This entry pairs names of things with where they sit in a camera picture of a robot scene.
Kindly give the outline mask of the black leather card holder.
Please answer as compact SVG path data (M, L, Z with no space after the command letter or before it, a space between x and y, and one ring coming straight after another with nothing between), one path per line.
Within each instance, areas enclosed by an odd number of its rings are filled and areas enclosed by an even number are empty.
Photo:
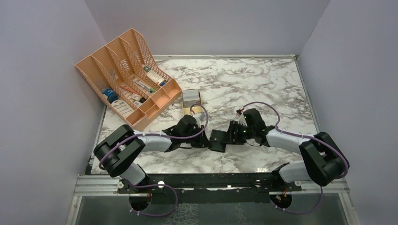
M213 129L209 139L210 146L208 148L211 151L224 153L226 148L226 143L224 142L226 133L225 131Z

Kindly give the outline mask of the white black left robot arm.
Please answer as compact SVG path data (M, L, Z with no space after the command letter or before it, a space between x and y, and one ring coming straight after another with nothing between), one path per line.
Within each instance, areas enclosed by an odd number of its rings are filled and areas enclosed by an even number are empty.
M121 177L129 182L135 192L147 188L147 174L141 166L134 163L140 153L158 151L171 152L186 143L194 148L209 147L204 126L190 115L183 116L179 122L157 133L144 133L122 125L102 142L93 153L99 166L110 177Z

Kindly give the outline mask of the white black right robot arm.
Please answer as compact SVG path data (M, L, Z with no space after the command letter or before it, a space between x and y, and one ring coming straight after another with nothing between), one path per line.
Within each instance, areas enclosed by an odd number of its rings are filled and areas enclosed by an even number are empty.
M347 159L329 134L298 135L267 126L256 109L246 110L238 121L231 121L222 143L241 145L248 139L254 139L260 146L280 148L302 157L299 162L286 163L272 171L271 186L278 191L295 181L312 181L324 187L349 169Z

